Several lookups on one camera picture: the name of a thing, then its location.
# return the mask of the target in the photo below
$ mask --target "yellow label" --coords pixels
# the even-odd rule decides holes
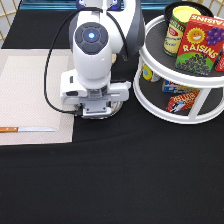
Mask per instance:
[[[170,20],[169,28],[167,30],[164,50],[167,54],[175,56],[177,55],[180,47],[181,39],[183,37],[185,26],[175,19]]]
[[[148,80],[148,81],[151,81],[152,79],[152,75],[153,75],[153,72],[151,69],[149,69],[148,66],[144,65],[143,67],[143,77]]]

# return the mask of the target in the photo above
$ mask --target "black table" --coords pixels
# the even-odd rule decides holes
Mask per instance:
[[[49,48],[69,13],[18,11],[3,48]],[[69,48],[68,25],[56,48]],[[137,64],[119,57],[112,76],[133,81]],[[223,124],[166,122],[131,89],[116,116],[75,119],[73,143],[0,147],[0,223],[222,224]]]

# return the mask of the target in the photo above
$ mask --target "snack box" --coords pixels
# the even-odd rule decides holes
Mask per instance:
[[[192,15],[178,51],[176,68],[207,76],[223,40],[224,20]]]
[[[224,44],[222,46],[222,50],[220,55],[218,56],[217,63],[215,66],[215,70],[219,72],[224,72]]]
[[[181,110],[191,108],[199,94],[200,90],[186,93],[180,96],[174,96],[170,98],[166,110],[170,113],[175,113]]]
[[[192,88],[187,86],[182,86],[164,79],[162,85],[162,91],[166,93],[190,93],[199,90],[198,88]]]

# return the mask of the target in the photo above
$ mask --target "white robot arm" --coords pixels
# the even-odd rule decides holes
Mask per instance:
[[[70,23],[69,40],[75,69],[62,74],[61,99],[63,104],[78,105],[84,118],[104,118],[114,113],[114,105],[122,105],[129,98],[130,82],[110,83],[111,61],[113,53],[126,59],[143,46],[145,25],[141,2],[124,0],[123,11],[110,12],[123,31],[126,50],[118,27],[106,15],[107,8],[117,1],[80,0],[79,3],[102,8],[103,13],[80,12]]]

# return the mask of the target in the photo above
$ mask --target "beige cloth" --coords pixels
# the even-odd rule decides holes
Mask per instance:
[[[74,116],[54,111],[43,93],[48,50],[0,50],[0,127],[49,127],[55,132],[0,133],[0,145],[72,141]],[[55,50],[49,68],[47,92],[57,108],[72,110],[60,101],[62,72],[74,69],[70,50]]]

